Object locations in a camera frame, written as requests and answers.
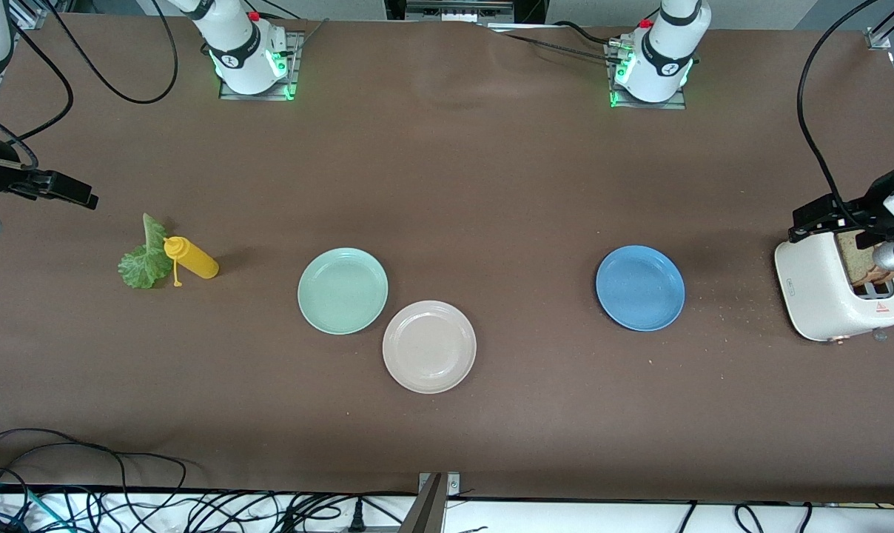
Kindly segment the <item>brown table mat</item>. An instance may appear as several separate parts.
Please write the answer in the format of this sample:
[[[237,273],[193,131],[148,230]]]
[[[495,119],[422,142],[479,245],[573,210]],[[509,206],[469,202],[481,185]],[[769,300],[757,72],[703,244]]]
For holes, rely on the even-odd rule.
[[[48,21],[75,105],[30,146],[98,209],[0,195],[0,432],[41,427],[189,461],[191,488],[894,503],[894,327],[800,338],[773,252],[827,186],[796,85],[819,35],[712,30],[685,110],[611,108],[604,67],[470,24],[327,21],[294,101],[222,101],[170,21],[176,87],[140,106]],[[142,215],[212,256],[140,289]],[[622,327],[594,277],[668,256],[686,304]],[[389,294],[366,329],[302,317],[315,257],[355,247]],[[445,301],[473,324],[457,387],[386,370],[389,321]]]

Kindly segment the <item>silver mounting bracket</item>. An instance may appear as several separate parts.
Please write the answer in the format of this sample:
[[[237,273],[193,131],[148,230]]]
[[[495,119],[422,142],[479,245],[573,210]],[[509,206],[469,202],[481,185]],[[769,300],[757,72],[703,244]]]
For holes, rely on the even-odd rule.
[[[431,472],[421,472],[419,475],[419,493],[423,490],[427,480],[432,476]],[[446,494],[453,498],[461,493],[461,474],[459,472],[445,472]]]

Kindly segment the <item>green lettuce leaf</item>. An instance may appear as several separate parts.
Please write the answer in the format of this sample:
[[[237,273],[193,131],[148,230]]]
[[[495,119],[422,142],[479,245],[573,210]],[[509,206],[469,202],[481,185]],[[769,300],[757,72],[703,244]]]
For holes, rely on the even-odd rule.
[[[165,227],[148,213],[142,218],[145,243],[122,256],[118,274],[126,286],[148,289],[172,273],[172,259],[165,252]]]

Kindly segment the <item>aluminium frame profile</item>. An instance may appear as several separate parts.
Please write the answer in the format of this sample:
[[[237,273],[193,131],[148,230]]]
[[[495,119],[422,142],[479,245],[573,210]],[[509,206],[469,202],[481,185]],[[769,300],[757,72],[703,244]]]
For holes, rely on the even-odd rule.
[[[49,16],[52,6],[58,13],[68,13],[77,0],[7,0],[7,14],[21,30],[37,30]]]

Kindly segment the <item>mint green plate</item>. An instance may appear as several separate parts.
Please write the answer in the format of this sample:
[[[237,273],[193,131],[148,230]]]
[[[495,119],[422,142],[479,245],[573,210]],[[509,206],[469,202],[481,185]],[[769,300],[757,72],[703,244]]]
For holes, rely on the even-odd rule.
[[[336,247],[315,257],[298,283],[302,317],[315,329],[343,336],[372,325],[389,299],[389,277],[372,254]]]

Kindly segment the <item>yellow squeeze bottle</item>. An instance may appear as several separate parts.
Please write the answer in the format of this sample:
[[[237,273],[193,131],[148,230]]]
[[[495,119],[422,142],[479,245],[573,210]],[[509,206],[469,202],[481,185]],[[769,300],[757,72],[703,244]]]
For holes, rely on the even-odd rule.
[[[216,277],[220,271],[219,263],[189,239],[172,236],[164,239],[164,250],[172,260],[172,284],[181,287],[178,269],[189,270],[199,278],[208,280]]]

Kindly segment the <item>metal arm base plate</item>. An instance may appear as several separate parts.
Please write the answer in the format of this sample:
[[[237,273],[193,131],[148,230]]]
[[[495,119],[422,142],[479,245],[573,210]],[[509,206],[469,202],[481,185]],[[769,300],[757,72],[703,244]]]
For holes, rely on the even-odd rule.
[[[255,48],[238,63],[231,53],[211,51],[223,101],[294,101],[306,34],[266,27]]]
[[[649,102],[639,100],[630,94],[629,90],[624,87],[622,81],[625,81],[630,71],[636,64],[636,56],[632,51],[633,43],[624,36],[613,37],[604,44],[603,50],[609,60],[616,58],[617,63],[609,64],[609,98],[611,108],[627,107],[637,109],[660,109],[660,110],[685,110],[686,97],[683,85],[677,88],[677,91],[667,101]]]

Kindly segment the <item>aluminium profile bar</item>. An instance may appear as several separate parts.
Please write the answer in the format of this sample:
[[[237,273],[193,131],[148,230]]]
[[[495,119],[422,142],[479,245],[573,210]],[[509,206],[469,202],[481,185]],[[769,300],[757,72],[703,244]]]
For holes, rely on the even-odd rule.
[[[443,533],[444,515],[451,482],[449,473],[426,475],[420,492],[397,533]]]

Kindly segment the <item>white toaster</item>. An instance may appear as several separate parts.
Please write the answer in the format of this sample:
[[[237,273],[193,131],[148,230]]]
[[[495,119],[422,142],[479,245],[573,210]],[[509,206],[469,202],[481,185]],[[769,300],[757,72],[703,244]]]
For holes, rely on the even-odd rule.
[[[852,287],[836,234],[783,242],[774,252],[776,280],[795,330],[817,342],[840,342],[894,325],[894,279]]]

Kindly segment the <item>grey control box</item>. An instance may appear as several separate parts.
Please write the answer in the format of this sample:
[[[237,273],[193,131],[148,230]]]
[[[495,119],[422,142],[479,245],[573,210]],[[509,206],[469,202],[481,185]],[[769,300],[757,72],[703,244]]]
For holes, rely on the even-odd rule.
[[[406,21],[470,21],[512,24],[514,0],[404,0]]]

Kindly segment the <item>blue plate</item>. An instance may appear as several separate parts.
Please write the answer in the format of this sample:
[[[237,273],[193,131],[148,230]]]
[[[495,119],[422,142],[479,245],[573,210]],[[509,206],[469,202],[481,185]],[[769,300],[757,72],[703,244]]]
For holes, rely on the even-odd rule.
[[[679,267],[653,247],[617,247],[599,263],[594,277],[599,306],[615,323],[636,332],[673,324],[686,304]]]

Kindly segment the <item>beige plate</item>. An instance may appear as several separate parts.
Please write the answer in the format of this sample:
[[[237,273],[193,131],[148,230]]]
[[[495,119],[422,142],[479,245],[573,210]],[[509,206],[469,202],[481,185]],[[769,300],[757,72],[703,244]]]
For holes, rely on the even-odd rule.
[[[387,372],[411,392],[440,394],[457,387],[473,369],[473,324],[445,301],[416,301],[387,324],[382,340]]]

